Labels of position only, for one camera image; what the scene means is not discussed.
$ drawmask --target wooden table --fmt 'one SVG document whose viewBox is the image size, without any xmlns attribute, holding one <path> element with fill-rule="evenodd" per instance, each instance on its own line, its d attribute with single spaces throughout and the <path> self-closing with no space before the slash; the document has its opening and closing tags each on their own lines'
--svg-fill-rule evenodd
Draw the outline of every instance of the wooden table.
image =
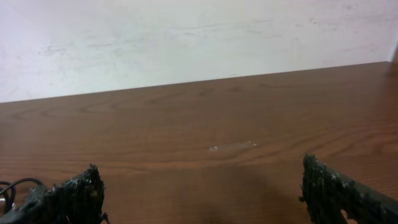
<svg viewBox="0 0 398 224">
<path fill-rule="evenodd" d="M 306 152 L 398 199 L 398 67 L 0 104 L 0 179 L 51 185 L 92 162 L 113 224 L 309 223 Z"/>
</svg>

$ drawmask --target scratch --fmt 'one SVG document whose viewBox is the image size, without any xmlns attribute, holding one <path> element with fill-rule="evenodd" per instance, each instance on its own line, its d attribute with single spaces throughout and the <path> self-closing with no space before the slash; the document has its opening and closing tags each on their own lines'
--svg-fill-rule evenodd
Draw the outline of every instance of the scratch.
<svg viewBox="0 0 398 224">
<path fill-rule="evenodd" d="M 364 46 L 359 46 L 359 47 L 353 47 L 353 48 L 349 48 L 349 49 L 344 49 L 341 52 L 352 52 L 355 50 L 365 50 L 369 47 L 372 47 L 372 45 L 364 45 Z"/>
<path fill-rule="evenodd" d="M 256 31 L 256 30 L 248 30 L 247 32 L 252 33 L 252 34 L 262 34 L 261 31 Z"/>
<path fill-rule="evenodd" d="M 33 99 L 32 94 L 29 91 L 25 90 L 26 94 L 29 96 L 30 99 Z"/>
<path fill-rule="evenodd" d="M 158 103 L 158 102 L 160 102 L 160 101 L 162 101 L 162 100 L 166 100 L 166 99 L 168 99 L 168 98 L 172 98 L 173 96 L 177 96 L 177 95 L 180 95 L 180 94 L 182 94 L 182 93 L 184 93 L 184 92 L 173 93 L 173 94 L 170 94 L 170 95 L 167 95 L 167 96 L 159 97 L 159 98 L 150 100 L 149 103 Z"/>
<path fill-rule="evenodd" d="M 46 52 L 64 52 L 64 51 L 66 51 L 65 48 L 63 47 L 56 48 L 54 46 L 48 46 L 46 50 Z"/>
<path fill-rule="evenodd" d="M 264 36 L 264 37 L 262 37 L 262 39 L 273 39 L 273 38 L 279 38 L 279 37 L 283 37 L 283 35 L 274 34 L 274 35 Z"/>
<path fill-rule="evenodd" d="M 246 142 L 235 142 L 231 144 L 224 144 L 220 146 L 209 146 L 209 151 L 210 152 L 217 152 L 217 151 L 228 151 L 228 150 L 239 150 L 239 149 L 250 149 L 257 147 L 256 143 L 253 143 L 252 141 L 246 141 Z"/>
<path fill-rule="evenodd" d="M 11 97 L 18 89 L 18 86 L 16 86 L 15 88 L 13 88 L 9 93 L 8 93 L 8 98 Z"/>
<path fill-rule="evenodd" d="M 205 97 L 205 96 L 210 95 L 210 94 L 213 93 L 213 92 L 214 92 L 214 89 L 212 89 L 212 88 L 205 88 L 203 91 L 201 91 L 201 92 L 198 94 L 198 96 L 199 96 L 199 97 Z"/>
<path fill-rule="evenodd" d="M 202 29 L 202 28 L 209 28 L 209 27 L 216 27 L 216 26 L 223 26 L 225 24 L 208 24 L 203 26 L 196 26 L 196 27 L 176 27 L 176 29 Z"/>
<path fill-rule="evenodd" d="M 89 47 L 100 48 L 100 47 L 110 47 L 113 44 L 90 44 Z"/>
</svg>

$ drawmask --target black cable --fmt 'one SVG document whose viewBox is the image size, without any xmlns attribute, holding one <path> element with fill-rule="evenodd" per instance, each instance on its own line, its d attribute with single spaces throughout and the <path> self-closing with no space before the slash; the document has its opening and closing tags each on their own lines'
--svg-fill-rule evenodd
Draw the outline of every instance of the black cable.
<svg viewBox="0 0 398 224">
<path fill-rule="evenodd" d="M 17 180 L 14 183 L 10 183 L 10 182 L 6 182 L 6 181 L 0 181 L 0 185 L 6 185 L 6 188 L 0 188 L 0 195 L 2 195 L 4 197 L 4 201 L 6 203 L 6 205 L 4 206 L 4 213 L 7 213 L 8 211 L 10 211 L 12 209 L 12 204 L 15 201 L 15 196 L 16 196 L 16 188 L 15 186 L 17 184 L 23 183 L 23 182 L 33 182 L 37 185 L 43 185 L 43 183 L 35 178 L 23 178 L 21 180 Z M 11 196 L 8 195 L 7 191 L 11 189 Z"/>
<path fill-rule="evenodd" d="M 10 182 L 6 182 L 6 181 L 0 181 L 0 185 L 6 185 L 9 186 L 11 185 Z M 16 195 L 16 189 L 15 186 L 11 187 L 11 198 L 8 197 L 7 192 L 4 193 L 4 201 L 6 203 L 6 206 L 4 206 L 4 211 L 3 214 L 5 214 L 6 212 L 10 211 L 12 209 L 12 204 L 15 201 L 15 195 Z"/>
</svg>

